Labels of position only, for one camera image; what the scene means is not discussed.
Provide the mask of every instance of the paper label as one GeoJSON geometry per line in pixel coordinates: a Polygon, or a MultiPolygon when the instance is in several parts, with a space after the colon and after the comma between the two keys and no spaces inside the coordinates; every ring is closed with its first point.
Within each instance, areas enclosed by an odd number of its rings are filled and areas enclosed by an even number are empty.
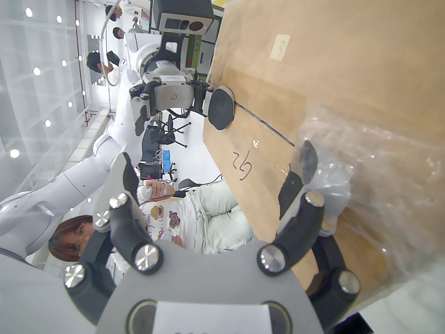
{"type": "Polygon", "coordinates": [[[291,36],[288,34],[277,34],[274,46],[272,47],[272,52],[270,53],[270,58],[272,60],[283,60],[290,38],[291,36]]]}
{"type": "Polygon", "coordinates": [[[186,81],[182,75],[159,75],[162,81],[186,81]]]}
{"type": "Polygon", "coordinates": [[[267,305],[158,302],[153,334],[272,334],[267,305]]]}

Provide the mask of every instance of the metal screw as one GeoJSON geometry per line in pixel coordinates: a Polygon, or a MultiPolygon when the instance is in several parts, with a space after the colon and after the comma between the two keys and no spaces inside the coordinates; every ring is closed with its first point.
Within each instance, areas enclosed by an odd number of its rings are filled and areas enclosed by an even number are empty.
{"type": "Polygon", "coordinates": [[[306,192],[305,199],[310,205],[315,207],[322,207],[324,205],[324,197],[315,191],[306,192]]]}
{"type": "Polygon", "coordinates": [[[81,283],[85,278],[85,268],[82,264],[74,264],[66,268],[65,286],[67,288],[74,288],[81,283]]]}
{"type": "Polygon", "coordinates": [[[94,222],[94,224],[97,227],[103,227],[108,224],[108,221],[110,220],[110,211],[105,210],[104,212],[96,213],[97,221],[94,222]]]}
{"type": "Polygon", "coordinates": [[[142,246],[135,257],[135,266],[145,272],[154,267],[159,261],[159,250],[156,246],[146,244],[142,246]]]}
{"type": "Polygon", "coordinates": [[[110,207],[112,209],[117,209],[118,207],[121,207],[124,205],[128,200],[128,196],[124,193],[119,194],[118,196],[113,196],[110,199],[110,207]]]}
{"type": "Polygon", "coordinates": [[[270,272],[281,272],[286,267],[286,259],[281,250],[274,245],[267,245],[260,251],[260,262],[270,272]]]}
{"type": "Polygon", "coordinates": [[[360,291],[360,282],[356,275],[349,271],[344,270],[338,277],[338,284],[343,292],[349,294],[357,294],[360,291]]]}

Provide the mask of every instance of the hand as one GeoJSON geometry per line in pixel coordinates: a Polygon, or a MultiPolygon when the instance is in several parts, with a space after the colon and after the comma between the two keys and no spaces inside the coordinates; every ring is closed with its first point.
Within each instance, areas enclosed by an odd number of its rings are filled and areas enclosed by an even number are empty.
{"type": "Polygon", "coordinates": [[[164,190],[165,190],[165,183],[160,180],[148,180],[145,184],[146,188],[153,189],[153,192],[150,197],[150,201],[159,201],[163,198],[165,198],[164,190]]]}

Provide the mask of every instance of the woman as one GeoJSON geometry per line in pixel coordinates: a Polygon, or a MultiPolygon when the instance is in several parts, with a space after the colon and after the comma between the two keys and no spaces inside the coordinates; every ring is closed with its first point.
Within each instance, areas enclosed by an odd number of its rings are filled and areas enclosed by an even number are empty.
{"type": "MultiPolygon", "coordinates": [[[[197,253],[216,254],[236,250],[254,236],[226,181],[202,185],[183,199],[170,199],[174,193],[162,180],[149,180],[138,189],[140,209],[153,240],[170,240],[197,253]],[[147,200],[149,187],[152,194],[147,200]]],[[[91,216],[71,218],[57,227],[49,251],[60,260],[78,261],[93,232],[91,216]]],[[[119,270],[128,270],[118,253],[112,257],[119,270]]]]}

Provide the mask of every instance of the cardboard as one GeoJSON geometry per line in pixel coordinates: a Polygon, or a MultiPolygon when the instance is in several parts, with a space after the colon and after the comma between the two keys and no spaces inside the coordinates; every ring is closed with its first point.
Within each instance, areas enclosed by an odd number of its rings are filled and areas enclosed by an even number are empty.
{"type": "MultiPolygon", "coordinates": [[[[308,98],[444,146],[444,11],[445,0],[240,0],[225,9],[210,84],[230,88],[242,107],[222,132],[206,123],[204,142],[260,239],[275,236],[277,196],[308,98]]],[[[414,174],[418,165],[400,166],[414,174]]],[[[335,238],[361,281],[359,301],[396,280],[381,251],[342,220],[335,238]]],[[[311,253],[294,272],[307,288],[311,253]]]]}

